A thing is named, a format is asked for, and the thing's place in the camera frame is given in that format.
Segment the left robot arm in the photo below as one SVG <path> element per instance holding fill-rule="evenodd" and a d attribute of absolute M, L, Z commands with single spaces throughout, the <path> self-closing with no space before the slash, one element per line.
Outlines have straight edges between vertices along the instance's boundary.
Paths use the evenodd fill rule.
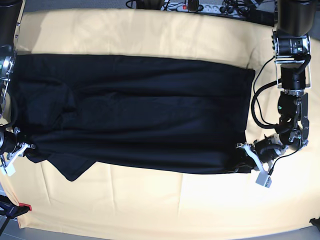
<path fill-rule="evenodd" d="M 275 134 L 265 137 L 253 144 L 239 143 L 239 162 L 229 168 L 237 172 L 242 167 L 264 172 L 263 164 L 269 169 L 266 174 L 272 174 L 277 160 L 286 157 L 288 149 L 298 152 L 308 144 L 308 94 L 306 88 L 311 87 L 311 81 L 306 80 L 311 75 L 310 62 L 311 30 L 317 11 L 315 0 L 279 0 L 277 2 L 277 27 L 272 33 L 274 50 L 273 60 L 280 66 L 280 78 L 265 84 L 254 91 L 250 104 L 254 122 L 262 129 L 275 130 Z M 259 106 L 259 95 L 276 86 L 281 92 L 277 103 L 280 115 L 277 124 L 265 122 L 257 118 L 255 107 Z"/>

